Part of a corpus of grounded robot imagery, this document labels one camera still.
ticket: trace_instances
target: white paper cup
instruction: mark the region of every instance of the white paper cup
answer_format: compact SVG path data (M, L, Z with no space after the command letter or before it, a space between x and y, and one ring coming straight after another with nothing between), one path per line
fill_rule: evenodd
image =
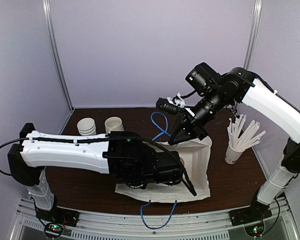
M90 117L86 117L81 119L76 127L78 128L78 132L82 136L90 136L90 135L96 135L97 134L97 128L95 120L93 120Z
M111 131L124 131L124 125L120 117L112 116L104 122L105 132L109 134Z
M241 154L244 152L243 151L236 151L234 150L230 145L228 145L228 148L226 149L225 152L225 157L224 160L228 164L235 164L238 158L240 158Z

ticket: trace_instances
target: white plastic bag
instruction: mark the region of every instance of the white plastic bag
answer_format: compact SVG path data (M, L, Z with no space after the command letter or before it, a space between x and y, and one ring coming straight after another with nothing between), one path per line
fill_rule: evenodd
M203 140L197 138L174 146L170 146L167 142L158 143L170 151L179 153L179 156L184 160L184 167L197 196L193 196L182 182L174 186L150 183L146 189L132 189L125 184L117 184L115 192L140 201L148 202L151 200L153 203L174 203L175 200L191 202L210 197L207 168L212 146L211 138L208 136Z

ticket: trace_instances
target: wooden tabletop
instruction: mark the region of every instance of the wooden tabletop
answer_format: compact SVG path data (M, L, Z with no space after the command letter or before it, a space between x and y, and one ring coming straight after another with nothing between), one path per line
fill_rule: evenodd
M122 119L126 131L132 131L145 138L153 138L160 131L152 124L150 116L155 108L89 108L76 109L66 125L64 135L79 135L77 122L91 117L96 122L98 133L105 132L104 122L107 118L117 116ZM213 121L222 122L230 117L225 109L220 111ZM175 116L167 115L168 132L171 132ZM162 116L155 117L156 122L165 127ZM211 156L207 176L211 197L204 200L178 203L175 214L202 213L231 209L249 205L256 190L266 181L263 171L252 149L246 150L233 165L225 162L228 146L227 126L207 124L205 129L212 139ZM166 137L158 141L167 141ZM108 174L65 168L47 167L46 177L51 191L57 196L61 207L110 214L140 214L140 206L145 202L115 193L115 181ZM148 215L169 214L170 203L152 203L144 209Z

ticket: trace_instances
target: light purple backdrop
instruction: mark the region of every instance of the light purple backdrop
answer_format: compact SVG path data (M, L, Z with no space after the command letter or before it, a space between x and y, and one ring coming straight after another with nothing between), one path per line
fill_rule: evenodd
M18 138L26 122L57 134L69 114L49 41L41 0L0 0L0 145ZM0 167L7 172L8 150L0 151ZM7 239L26 193L0 174L0 240Z
M153 107L191 92L185 77L201 62L242 66L253 11L253 0L51 1L73 105Z

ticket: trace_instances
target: stacked paper cups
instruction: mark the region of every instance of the stacked paper cups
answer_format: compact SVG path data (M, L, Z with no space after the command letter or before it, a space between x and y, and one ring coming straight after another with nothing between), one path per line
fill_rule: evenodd
M90 117L86 117L81 119L77 123L78 132L81 136L90 136L97 134L97 128L95 120Z

